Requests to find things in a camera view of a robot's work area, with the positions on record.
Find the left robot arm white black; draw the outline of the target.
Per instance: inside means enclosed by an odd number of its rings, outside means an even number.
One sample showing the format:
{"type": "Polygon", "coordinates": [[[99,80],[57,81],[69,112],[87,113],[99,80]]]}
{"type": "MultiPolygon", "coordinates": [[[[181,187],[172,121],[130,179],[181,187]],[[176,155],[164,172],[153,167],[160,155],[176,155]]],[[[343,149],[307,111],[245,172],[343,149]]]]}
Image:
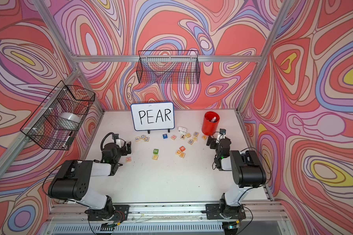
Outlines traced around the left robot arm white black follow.
{"type": "Polygon", "coordinates": [[[129,206],[114,206],[112,198],[93,189],[91,181],[97,177],[114,176],[123,165],[121,157],[131,154],[131,142],[110,132],[102,139],[100,151],[102,158],[99,161],[65,161],[44,193],[49,198],[86,206],[89,222],[112,221],[117,226],[127,220],[129,206]]]}

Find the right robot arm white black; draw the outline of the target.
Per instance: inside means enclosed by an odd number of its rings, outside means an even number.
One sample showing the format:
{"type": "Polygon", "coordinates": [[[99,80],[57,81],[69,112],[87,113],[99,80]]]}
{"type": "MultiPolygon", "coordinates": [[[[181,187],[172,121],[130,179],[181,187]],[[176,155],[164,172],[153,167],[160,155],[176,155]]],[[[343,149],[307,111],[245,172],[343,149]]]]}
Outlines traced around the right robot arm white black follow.
{"type": "Polygon", "coordinates": [[[254,150],[230,150],[228,138],[208,137],[207,146],[215,150],[212,169],[232,173],[234,185],[222,194],[217,204],[206,204],[202,211],[209,220],[246,218],[243,199],[252,189],[262,187],[267,182],[264,167],[254,150]]]}

